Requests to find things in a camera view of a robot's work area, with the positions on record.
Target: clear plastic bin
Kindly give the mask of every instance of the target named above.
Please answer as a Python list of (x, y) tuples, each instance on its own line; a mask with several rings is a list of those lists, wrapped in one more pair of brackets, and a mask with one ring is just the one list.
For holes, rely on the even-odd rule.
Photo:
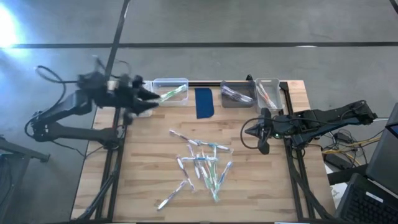
[(224, 108), (250, 108), (254, 106), (257, 101), (256, 101), (256, 86), (254, 84), (254, 81), (249, 81), (249, 82), (226, 82), (222, 81), (221, 82), (221, 88), (223, 86), (227, 86), (230, 89), (237, 91), (238, 93), (241, 93), (245, 96), (248, 96), (253, 99), (252, 102), (246, 103), (246, 102), (240, 102), (238, 100), (232, 99), (230, 96), (222, 94), (221, 93), (221, 105)]
[(259, 92), (256, 89), (256, 97), (257, 97), (257, 113), (261, 114), (261, 108), (268, 108), (271, 112), (278, 112), (284, 108), (282, 104), (282, 99), (280, 97), (280, 87), (279, 87), (279, 79), (277, 78), (257, 78), (256, 84), (260, 83), (263, 85), (265, 91), (268, 94), (268, 97), (272, 102), (275, 103), (276, 109), (269, 108), (267, 103), (264, 101), (262, 97), (259, 96)]
[(153, 82), (154, 93), (162, 95), (178, 87), (186, 85), (187, 90), (177, 93), (171, 98), (159, 102), (160, 106), (183, 106), (188, 103), (188, 80), (186, 78), (157, 78)]
[[(144, 87), (146, 90), (153, 92), (154, 88), (152, 86), (152, 81), (144, 81), (145, 84), (143, 84), (142, 87)], [(148, 118), (152, 115), (152, 110), (146, 110), (144, 112), (142, 112), (141, 114), (139, 114), (139, 116), (137, 116), (136, 114), (132, 114), (133, 118)]]

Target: concrete floor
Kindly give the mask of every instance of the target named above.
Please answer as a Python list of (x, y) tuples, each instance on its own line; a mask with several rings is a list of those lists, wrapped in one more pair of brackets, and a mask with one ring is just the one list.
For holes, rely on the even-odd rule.
[[(0, 35), (0, 44), (111, 43), (122, 3), (1, 1), (0, 21), (7, 32)], [(370, 41), (398, 41), (398, 14), (388, 0), (135, 0), (121, 37), (121, 42)], [(51, 154), (46, 164), (30, 163), (7, 223), (68, 220), (83, 162), (74, 151), (35, 142), (23, 133), (32, 113), (52, 105), (61, 91), (35, 75), (33, 68), (45, 65), (72, 80), (93, 69), (91, 55), (106, 61), (109, 53), (110, 49), (0, 50), (0, 94), (6, 96), (0, 98), (0, 133), (8, 141)], [(119, 49), (116, 58), (131, 63), (134, 74), (147, 80), (240, 80), (247, 74), (305, 80), (311, 107), (324, 110), (367, 100), (385, 117), (398, 101), (398, 47)], [(123, 69), (115, 65), (113, 73)], [(68, 85), (68, 92), (73, 90)], [(93, 117), (94, 113), (74, 116), (62, 123), (90, 128)], [(364, 139), (384, 125), (347, 129)], [(81, 152), (87, 146), (86, 141), (60, 142)], [(366, 149), (368, 158), (373, 149)]]

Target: wooden tabletop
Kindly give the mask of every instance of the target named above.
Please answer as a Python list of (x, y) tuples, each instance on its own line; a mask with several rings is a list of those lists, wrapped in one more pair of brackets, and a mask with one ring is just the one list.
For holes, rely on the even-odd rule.
[[(294, 111), (310, 109), (303, 81), (288, 81)], [(195, 91), (189, 90), (188, 105), (160, 107), (149, 118), (137, 118), (126, 133), (114, 222), (274, 222), (296, 221), (292, 187), (282, 140), (270, 139), (270, 154), (247, 149), (240, 141), (243, 123), (257, 117), (255, 108), (222, 108), (219, 88), (211, 88), (215, 114), (209, 119), (197, 119)], [(94, 128), (112, 124), (114, 110), (98, 110)], [(228, 161), (233, 166), (226, 176), (214, 203), (202, 180), (195, 176), (192, 162), (185, 167), (197, 191), (186, 185), (163, 210), (158, 204), (175, 190), (184, 179), (175, 160), (177, 154), (189, 156), (187, 143), (169, 134), (174, 129), (192, 139), (232, 147), (233, 154), (220, 152), (219, 176)], [(257, 139), (244, 136), (255, 146)], [(99, 146), (91, 142), (88, 153)], [(202, 146), (205, 152), (210, 148)], [(310, 188), (330, 213), (334, 204), (318, 147), (306, 148), (304, 157)], [(78, 217), (91, 203), (100, 188), (106, 151), (92, 154), (84, 163), (72, 218)], [(303, 193), (303, 210), (305, 200)]]

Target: black metal frame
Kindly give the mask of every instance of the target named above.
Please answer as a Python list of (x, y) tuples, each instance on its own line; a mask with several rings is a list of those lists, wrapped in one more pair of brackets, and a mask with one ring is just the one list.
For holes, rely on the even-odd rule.
[[(396, 0), (389, 0), (394, 8), (395, 12), (398, 13), (398, 4)], [(121, 13), (119, 16), (119, 22), (114, 35), (113, 43), (81, 43), (81, 44), (15, 44), (12, 49), (107, 49), (111, 48), (111, 53), (106, 64), (105, 75), (110, 76), (113, 63), (115, 61), (116, 52), (120, 48), (132, 48), (132, 49), (175, 49), (175, 48), (230, 48), (230, 47), (242, 47), (242, 48), (267, 48), (267, 47), (398, 47), (398, 42), (197, 42), (197, 43), (120, 43), (121, 34), (123, 31), (125, 16), (129, 6), (130, 0), (124, 0)], [(190, 82), (190, 86), (219, 86), (220, 82)], [(290, 99), (289, 87), (286, 82), (281, 83), (281, 89), (285, 93), (285, 99), (287, 104), (288, 113), (293, 113), (292, 101)], [(119, 124), (121, 110), (116, 108), (113, 118), (113, 129)], [(63, 223), (111, 223), (114, 213), (114, 204), (116, 201), (116, 193), (118, 190), (119, 175), (121, 170), (121, 160), (123, 157), (124, 150), (124, 136), (121, 138), (120, 147), (115, 150), (118, 152), (114, 169), (111, 172), (111, 161), (114, 151), (108, 151), (106, 155), (103, 177), (101, 181), (101, 188), (93, 203), (88, 208), (86, 215), (80, 217), (77, 220), (70, 220), (69, 222)], [(284, 139), (285, 150), (287, 154), (287, 163), (289, 166), (290, 179), (292, 183), (292, 191), (297, 211), (297, 218), (299, 222), (309, 223), (337, 223), (333, 220), (319, 220), (315, 218), (314, 208), (318, 211), (320, 208), (319, 202), (315, 199), (311, 191), (308, 188), (308, 178), (305, 171), (305, 164), (301, 153), (297, 153), (297, 162), (299, 172), (297, 172), (294, 166), (294, 160), (292, 152), (294, 149), (290, 147), (289, 139)], [(308, 216), (309, 218), (303, 217), (303, 210), (300, 203), (299, 197), (299, 185), (305, 192), (305, 199), (307, 203)], [(102, 218), (104, 196), (106, 192), (111, 189), (110, 204), (106, 218)], [(93, 212), (96, 211), (95, 219), (90, 220)], [(322, 218), (331, 218), (330, 215), (320, 214)]]

